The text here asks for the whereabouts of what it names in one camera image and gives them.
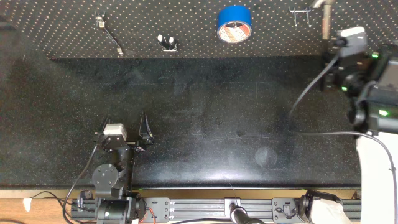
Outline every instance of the blue tape roll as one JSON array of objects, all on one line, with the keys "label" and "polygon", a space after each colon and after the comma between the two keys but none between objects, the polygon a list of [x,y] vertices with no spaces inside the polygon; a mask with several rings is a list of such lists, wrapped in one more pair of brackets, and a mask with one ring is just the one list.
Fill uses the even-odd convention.
[{"label": "blue tape roll", "polygon": [[230,6],[218,14],[217,35],[227,43],[239,43],[251,35],[251,14],[243,6]]}]

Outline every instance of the green led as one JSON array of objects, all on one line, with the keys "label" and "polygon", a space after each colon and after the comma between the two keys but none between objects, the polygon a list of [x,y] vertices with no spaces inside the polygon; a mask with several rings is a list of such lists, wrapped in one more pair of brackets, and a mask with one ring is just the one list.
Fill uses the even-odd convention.
[{"label": "green led", "polygon": [[389,113],[387,111],[385,111],[385,110],[379,110],[379,115],[387,116],[387,115],[389,115]]}]

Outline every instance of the perforated black board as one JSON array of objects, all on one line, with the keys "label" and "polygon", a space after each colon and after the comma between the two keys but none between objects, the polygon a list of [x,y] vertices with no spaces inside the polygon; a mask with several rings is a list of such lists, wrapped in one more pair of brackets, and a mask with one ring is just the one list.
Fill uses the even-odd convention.
[{"label": "perforated black board", "polygon": [[[64,0],[0,1],[0,14],[25,33],[48,58],[117,57],[116,47],[95,28],[94,13],[106,13],[109,31],[121,44],[124,56],[152,57],[245,57],[318,55],[322,38],[323,8],[306,15],[312,1],[298,0]],[[252,13],[252,36],[240,44],[226,44],[217,37],[216,18],[227,6],[242,5]],[[346,0],[333,5],[331,34],[364,26],[369,50],[393,43],[398,36],[396,0]],[[177,53],[161,51],[159,34],[178,40]]]}]

